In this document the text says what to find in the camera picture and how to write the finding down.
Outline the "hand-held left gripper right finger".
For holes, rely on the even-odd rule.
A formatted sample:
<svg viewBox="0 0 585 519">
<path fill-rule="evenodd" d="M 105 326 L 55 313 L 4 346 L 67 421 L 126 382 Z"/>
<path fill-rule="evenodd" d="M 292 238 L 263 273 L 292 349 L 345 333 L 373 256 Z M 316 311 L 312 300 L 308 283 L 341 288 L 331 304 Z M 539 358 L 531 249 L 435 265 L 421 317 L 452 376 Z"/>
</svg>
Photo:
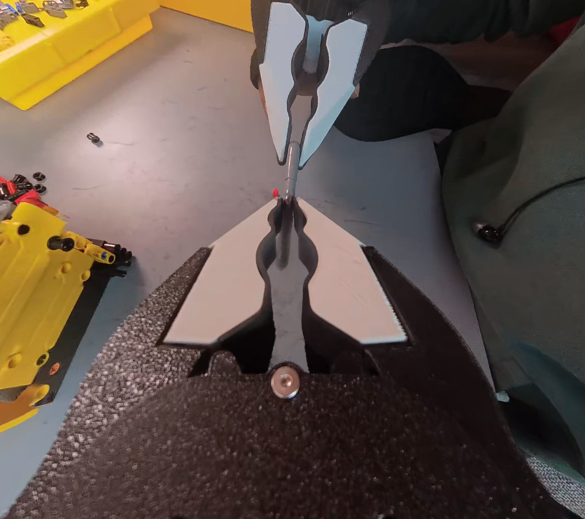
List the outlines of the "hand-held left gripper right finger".
<svg viewBox="0 0 585 519">
<path fill-rule="evenodd" d="M 360 240 L 301 198 L 293 203 L 298 256 L 307 270 L 301 326 L 310 373 L 329 374 L 342 354 L 408 335 Z"/>
</svg>

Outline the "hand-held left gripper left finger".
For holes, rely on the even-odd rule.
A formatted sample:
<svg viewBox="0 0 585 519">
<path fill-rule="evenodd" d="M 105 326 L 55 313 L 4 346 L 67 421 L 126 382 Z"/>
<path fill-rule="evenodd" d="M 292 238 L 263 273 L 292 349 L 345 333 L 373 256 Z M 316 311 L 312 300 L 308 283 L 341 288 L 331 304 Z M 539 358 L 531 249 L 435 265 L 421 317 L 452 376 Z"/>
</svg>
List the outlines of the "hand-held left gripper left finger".
<svg viewBox="0 0 585 519">
<path fill-rule="evenodd" d="M 161 334 L 161 346 L 200 352 L 193 374 L 231 353 L 244 374 L 269 369 L 275 325 L 268 274 L 282 228 L 281 198 L 262 206 L 209 247 Z"/>
</svg>

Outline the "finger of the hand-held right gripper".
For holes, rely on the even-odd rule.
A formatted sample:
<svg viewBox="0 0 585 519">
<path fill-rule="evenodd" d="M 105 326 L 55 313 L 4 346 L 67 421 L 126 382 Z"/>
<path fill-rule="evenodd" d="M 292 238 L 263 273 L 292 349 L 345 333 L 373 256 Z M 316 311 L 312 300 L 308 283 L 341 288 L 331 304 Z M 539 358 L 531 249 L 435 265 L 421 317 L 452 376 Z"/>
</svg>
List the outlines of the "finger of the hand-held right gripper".
<svg viewBox="0 0 585 519">
<path fill-rule="evenodd" d="M 355 76 L 367 35 L 366 23 L 347 19 L 330 26 L 321 40 L 318 83 L 300 150 L 299 168 L 323 142 L 355 90 Z"/>
<path fill-rule="evenodd" d="M 307 18 L 292 3 L 270 5 L 264 60 L 259 64 L 270 134 L 278 163 L 287 160 L 291 106 L 303 66 L 308 37 Z"/>
</svg>

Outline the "grey bent lego tube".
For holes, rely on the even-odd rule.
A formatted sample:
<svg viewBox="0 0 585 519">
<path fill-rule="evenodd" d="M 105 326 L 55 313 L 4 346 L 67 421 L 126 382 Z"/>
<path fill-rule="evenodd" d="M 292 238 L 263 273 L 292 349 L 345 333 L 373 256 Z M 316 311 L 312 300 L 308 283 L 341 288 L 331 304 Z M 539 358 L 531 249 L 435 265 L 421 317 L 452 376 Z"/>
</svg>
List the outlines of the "grey bent lego tube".
<svg viewBox="0 0 585 519">
<path fill-rule="evenodd" d="M 277 230 L 277 269 L 284 270 L 289 263 L 291 235 L 294 226 L 294 201 L 296 199 L 296 183 L 300 167 L 300 144 L 296 141 L 289 143 L 287 156 L 287 175 L 284 181 L 284 197 L 278 200 L 275 212 L 275 227 Z"/>
</svg>

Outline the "yellow lego robot model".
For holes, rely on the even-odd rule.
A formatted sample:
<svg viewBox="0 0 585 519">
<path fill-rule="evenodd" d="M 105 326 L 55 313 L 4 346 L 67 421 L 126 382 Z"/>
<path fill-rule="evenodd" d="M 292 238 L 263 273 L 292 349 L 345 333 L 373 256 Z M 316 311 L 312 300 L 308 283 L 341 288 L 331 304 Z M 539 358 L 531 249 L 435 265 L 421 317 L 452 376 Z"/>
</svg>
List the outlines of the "yellow lego robot model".
<svg viewBox="0 0 585 519">
<path fill-rule="evenodd" d="M 1 201 L 1 432 L 54 401 L 132 253 L 67 230 L 47 206 Z"/>
</svg>

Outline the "person's right hand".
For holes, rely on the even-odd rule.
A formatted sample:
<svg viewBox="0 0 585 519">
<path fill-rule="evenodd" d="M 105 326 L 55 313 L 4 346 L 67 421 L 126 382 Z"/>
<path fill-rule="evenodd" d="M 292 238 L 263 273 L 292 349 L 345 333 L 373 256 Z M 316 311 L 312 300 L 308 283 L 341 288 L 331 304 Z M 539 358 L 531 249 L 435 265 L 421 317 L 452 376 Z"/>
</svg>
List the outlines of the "person's right hand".
<svg viewBox="0 0 585 519">
<path fill-rule="evenodd" d="M 261 76 L 260 76 L 257 49 L 254 49 L 252 56 L 251 56 L 251 59 L 250 59 L 250 81 L 251 81 L 252 85 L 254 86 L 254 88 L 259 93 L 261 104 L 262 104 L 264 112 L 267 116 L 266 98 L 265 98 L 264 89 L 263 89 Z"/>
</svg>

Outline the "yellow storage bin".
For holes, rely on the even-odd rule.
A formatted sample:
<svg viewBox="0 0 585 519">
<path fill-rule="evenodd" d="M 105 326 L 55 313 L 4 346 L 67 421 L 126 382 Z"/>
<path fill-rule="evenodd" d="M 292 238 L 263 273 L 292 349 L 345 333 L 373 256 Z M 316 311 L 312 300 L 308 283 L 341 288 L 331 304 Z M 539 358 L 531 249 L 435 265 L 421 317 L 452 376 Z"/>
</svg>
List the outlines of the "yellow storage bin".
<svg viewBox="0 0 585 519">
<path fill-rule="evenodd" d="M 151 30 L 157 0 L 88 0 L 45 27 L 1 32 L 1 99 L 27 110 Z"/>
</svg>

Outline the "pile of black red pins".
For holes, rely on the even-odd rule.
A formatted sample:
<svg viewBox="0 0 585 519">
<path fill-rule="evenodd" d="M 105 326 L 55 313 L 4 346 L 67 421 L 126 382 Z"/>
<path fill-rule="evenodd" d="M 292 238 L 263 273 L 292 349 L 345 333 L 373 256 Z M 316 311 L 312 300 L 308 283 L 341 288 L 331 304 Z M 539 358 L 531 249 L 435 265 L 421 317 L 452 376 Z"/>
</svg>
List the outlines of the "pile of black red pins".
<svg viewBox="0 0 585 519">
<path fill-rule="evenodd" d="M 47 191 L 45 180 L 43 172 L 33 173 L 32 180 L 22 174 L 15 174 L 12 179 L 1 176 L 1 201 L 10 202 L 15 206 L 27 203 L 57 216 L 59 211 L 42 199 L 42 195 Z"/>
</svg>

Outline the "red jacket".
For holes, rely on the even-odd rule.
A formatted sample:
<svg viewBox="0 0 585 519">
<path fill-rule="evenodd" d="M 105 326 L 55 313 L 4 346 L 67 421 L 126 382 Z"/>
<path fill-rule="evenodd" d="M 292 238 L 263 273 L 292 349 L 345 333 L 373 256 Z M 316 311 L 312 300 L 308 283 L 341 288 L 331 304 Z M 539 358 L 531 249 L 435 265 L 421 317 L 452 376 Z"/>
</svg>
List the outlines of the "red jacket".
<svg viewBox="0 0 585 519">
<path fill-rule="evenodd" d="M 546 33 L 546 37 L 554 44 L 555 47 L 559 47 L 563 42 L 570 37 L 571 33 L 579 25 L 580 16 L 571 18 L 563 23 L 552 26 Z"/>
</svg>

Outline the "black hoodie drawstring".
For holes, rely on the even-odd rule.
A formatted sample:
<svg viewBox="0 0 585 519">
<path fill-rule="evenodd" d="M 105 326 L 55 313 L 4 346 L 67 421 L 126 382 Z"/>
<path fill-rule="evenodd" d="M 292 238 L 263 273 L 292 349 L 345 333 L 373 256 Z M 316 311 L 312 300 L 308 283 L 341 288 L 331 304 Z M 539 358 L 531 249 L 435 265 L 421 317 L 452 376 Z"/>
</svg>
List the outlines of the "black hoodie drawstring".
<svg viewBox="0 0 585 519">
<path fill-rule="evenodd" d="M 566 181 L 559 182 L 553 186 L 550 186 L 544 190 L 541 190 L 536 195 L 524 201 L 522 204 L 517 206 L 513 212 L 511 212 L 505 220 L 498 226 L 494 226 L 486 221 L 475 221 L 473 223 L 473 230 L 477 237 L 487 242 L 490 245 L 498 247 L 505 238 L 506 234 L 514 224 L 514 222 L 521 216 L 528 208 L 534 205 L 537 201 L 547 197 L 551 193 L 560 189 L 576 185 L 580 182 L 584 182 L 584 176 L 572 178 Z"/>
</svg>

